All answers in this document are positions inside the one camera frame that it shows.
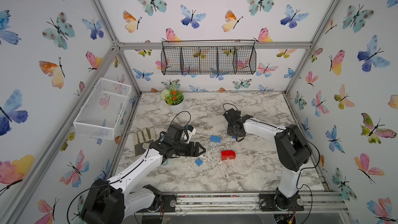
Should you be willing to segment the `red long lego brick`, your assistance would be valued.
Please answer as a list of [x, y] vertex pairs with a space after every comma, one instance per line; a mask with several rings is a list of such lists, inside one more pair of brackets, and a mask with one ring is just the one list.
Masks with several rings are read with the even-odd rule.
[[221, 151], [221, 160], [226, 161], [226, 160], [235, 160], [236, 159], [236, 153], [233, 150], [223, 150]]

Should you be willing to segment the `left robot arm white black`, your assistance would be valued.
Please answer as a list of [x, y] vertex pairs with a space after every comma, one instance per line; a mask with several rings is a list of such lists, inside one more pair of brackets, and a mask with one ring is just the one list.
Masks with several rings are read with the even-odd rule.
[[89, 188], [79, 218], [86, 224], [120, 224], [138, 211], [158, 211], [162, 206], [161, 192], [151, 185], [132, 190], [150, 172], [171, 158], [199, 157], [206, 149], [191, 139], [192, 125], [171, 124], [167, 131], [150, 143], [149, 148], [130, 166], [108, 180], [97, 179]]

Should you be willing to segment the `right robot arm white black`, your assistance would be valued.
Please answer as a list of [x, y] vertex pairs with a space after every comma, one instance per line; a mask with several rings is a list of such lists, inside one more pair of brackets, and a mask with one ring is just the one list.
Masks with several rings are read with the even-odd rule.
[[228, 123], [227, 134], [237, 142], [246, 135], [255, 135], [266, 140], [274, 140], [279, 161], [283, 165], [282, 178], [275, 192], [275, 202], [280, 209], [293, 207], [299, 198], [298, 182], [301, 171], [308, 163], [312, 149], [298, 126], [287, 127], [270, 124], [251, 115], [240, 115], [233, 108], [223, 114]]

